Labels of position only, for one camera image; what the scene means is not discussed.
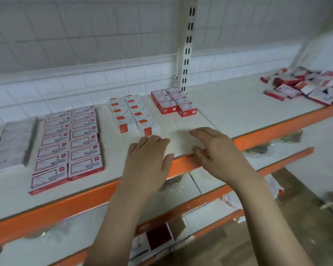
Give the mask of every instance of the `pile of boxes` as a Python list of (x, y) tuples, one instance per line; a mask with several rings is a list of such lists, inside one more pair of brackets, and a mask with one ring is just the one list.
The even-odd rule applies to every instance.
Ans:
[(29, 194), (104, 170), (93, 105), (49, 114)]
[(160, 134), (160, 125), (138, 94), (110, 99), (110, 107), (120, 133)]
[(285, 100), (305, 96), (324, 106), (333, 104), (333, 71), (322, 73), (304, 67), (283, 68), (275, 75), (260, 78), (274, 88), (266, 90), (265, 95)]
[(35, 128), (36, 118), (0, 126), (0, 173), (26, 166)]
[(186, 117), (197, 112), (192, 101), (178, 88), (152, 91), (151, 98), (163, 115), (178, 112), (180, 116)]

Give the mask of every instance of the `finger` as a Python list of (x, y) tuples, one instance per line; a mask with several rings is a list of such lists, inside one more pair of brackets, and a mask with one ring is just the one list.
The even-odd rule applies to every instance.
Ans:
[(163, 173), (163, 176), (165, 176), (165, 179), (168, 177), (173, 159), (174, 159), (174, 153), (168, 154), (164, 157), (163, 165), (162, 165), (162, 173)]
[(223, 135), (223, 133), (221, 133), (219, 130), (214, 130), (214, 129), (211, 129), (210, 127), (200, 127), (200, 128), (197, 128), (197, 130), (203, 130), (205, 133), (212, 135), (212, 136)]
[(190, 130), (189, 134), (199, 139), (205, 147), (207, 147), (208, 143), (214, 138), (214, 136), (211, 136), (208, 133), (204, 132), (203, 130), (198, 130), (198, 129)]
[(138, 145), (137, 143), (130, 144), (130, 147), (128, 148), (127, 155), (131, 154), (133, 152), (133, 150), (136, 149), (137, 145)]
[(204, 154), (204, 152), (198, 146), (192, 147), (192, 151), (194, 152), (194, 155), (196, 159), (199, 161), (199, 164), (201, 166), (204, 166), (209, 162), (209, 158)]
[(142, 146), (144, 146), (144, 144), (147, 142), (147, 140), (148, 140), (148, 137), (142, 137), (138, 142), (137, 148), (139, 149)]
[(152, 135), (149, 137), (148, 141), (146, 142), (147, 146), (155, 146), (161, 140), (160, 136)]
[(166, 147), (169, 145), (169, 143), (170, 143), (170, 139), (164, 138), (164, 139), (161, 139), (157, 144), (157, 147), (160, 149), (160, 151), (163, 152), (163, 156), (164, 156)]

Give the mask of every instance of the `wooden floor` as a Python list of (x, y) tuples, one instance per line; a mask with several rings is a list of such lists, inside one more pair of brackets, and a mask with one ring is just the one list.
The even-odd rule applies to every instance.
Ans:
[[(333, 266), (333, 213), (286, 169), (273, 174), (285, 193), (278, 205), (316, 266)], [(256, 266), (246, 223), (228, 223), (167, 255), (153, 266)]]

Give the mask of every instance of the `hand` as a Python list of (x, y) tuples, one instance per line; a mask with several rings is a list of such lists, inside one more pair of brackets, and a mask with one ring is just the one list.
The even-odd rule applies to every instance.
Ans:
[(209, 127), (190, 130), (189, 133), (205, 146), (205, 151), (197, 146), (192, 150), (200, 165), (215, 178), (233, 189), (246, 184), (247, 180), (261, 179), (228, 136)]
[(165, 182), (174, 154), (164, 157), (170, 139), (159, 136), (142, 137), (128, 149), (120, 188), (147, 200)]

